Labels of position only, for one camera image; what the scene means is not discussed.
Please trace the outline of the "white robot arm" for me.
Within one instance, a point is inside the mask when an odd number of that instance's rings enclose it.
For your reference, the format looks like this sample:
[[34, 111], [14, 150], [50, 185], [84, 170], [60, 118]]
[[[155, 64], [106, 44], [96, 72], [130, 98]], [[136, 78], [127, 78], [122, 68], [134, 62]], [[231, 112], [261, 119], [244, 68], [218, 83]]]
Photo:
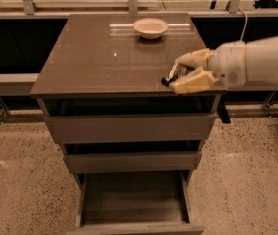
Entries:
[[178, 57], [175, 66], [192, 68], [169, 83], [176, 94], [198, 93], [216, 84], [226, 88], [278, 86], [278, 36], [199, 49]]

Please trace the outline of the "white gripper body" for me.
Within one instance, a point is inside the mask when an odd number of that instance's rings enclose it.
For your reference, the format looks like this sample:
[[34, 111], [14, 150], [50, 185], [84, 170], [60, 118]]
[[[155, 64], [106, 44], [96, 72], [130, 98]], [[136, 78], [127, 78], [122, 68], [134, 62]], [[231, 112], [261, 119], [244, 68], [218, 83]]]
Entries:
[[245, 49], [244, 42], [230, 42], [220, 45], [209, 55], [209, 68], [226, 87], [245, 84]]

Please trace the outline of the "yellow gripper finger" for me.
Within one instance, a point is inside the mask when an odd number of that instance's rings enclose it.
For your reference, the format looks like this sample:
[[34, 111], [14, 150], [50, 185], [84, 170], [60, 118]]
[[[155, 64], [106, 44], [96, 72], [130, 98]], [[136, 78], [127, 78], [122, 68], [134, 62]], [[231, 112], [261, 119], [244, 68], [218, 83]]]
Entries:
[[203, 48], [181, 55], [175, 60], [175, 62], [193, 68], [202, 67], [203, 69], [206, 69], [209, 63], [209, 56], [212, 53], [213, 50], [210, 48]]
[[218, 81], [211, 71], [197, 67], [186, 76], [171, 82], [169, 88], [176, 94], [191, 94], [207, 91]]

